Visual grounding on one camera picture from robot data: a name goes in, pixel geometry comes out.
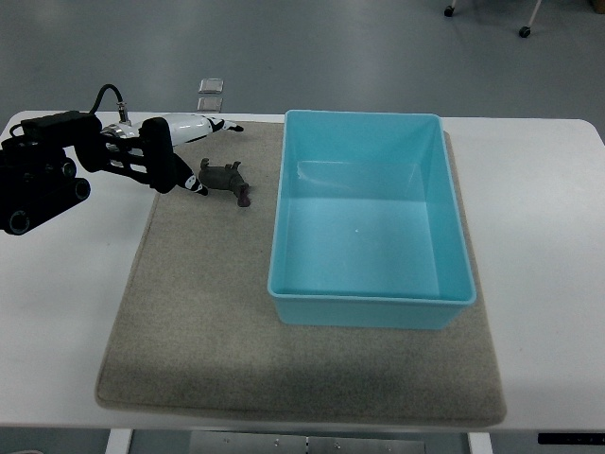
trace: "gray floor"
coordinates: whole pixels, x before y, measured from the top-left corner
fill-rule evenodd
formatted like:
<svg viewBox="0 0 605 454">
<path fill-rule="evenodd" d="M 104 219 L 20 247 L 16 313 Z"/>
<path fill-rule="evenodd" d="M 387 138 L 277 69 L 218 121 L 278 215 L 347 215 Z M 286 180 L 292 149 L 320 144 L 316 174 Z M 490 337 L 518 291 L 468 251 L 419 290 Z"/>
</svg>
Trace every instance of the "gray floor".
<svg viewBox="0 0 605 454">
<path fill-rule="evenodd" d="M 517 31 L 532 1 L 459 0 L 453 18 L 443 17 L 447 4 L 3 0 L 0 123 L 23 110 L 89 110 L 108 82 L 133 111 L 193 112 L 200 80 L 223 78 L 225 113 L 582 118 L 605 138 L 605 15 L 588 0 L 544 2 L 526 40 Z M 108 96 L 101 110 L 113 109 Z M 103 445 L 105 431 L 90 433 L 85 440 Z M 62 437 L 63 449 L 45 452 L 103 452 L 71 449 L 77 431 L 5 428 L 0 454 L 37 446 L 7 443 L 19 436 L 47 446 Z M 178 448 L 162 451 L 158 436 Z M 135 432 L 132 452 L 183 452 L 186 434 L 166 436 Z M 534 432 L 498 434 L 494 452 L 605 450 L 535 440 Z"/>
</svg>

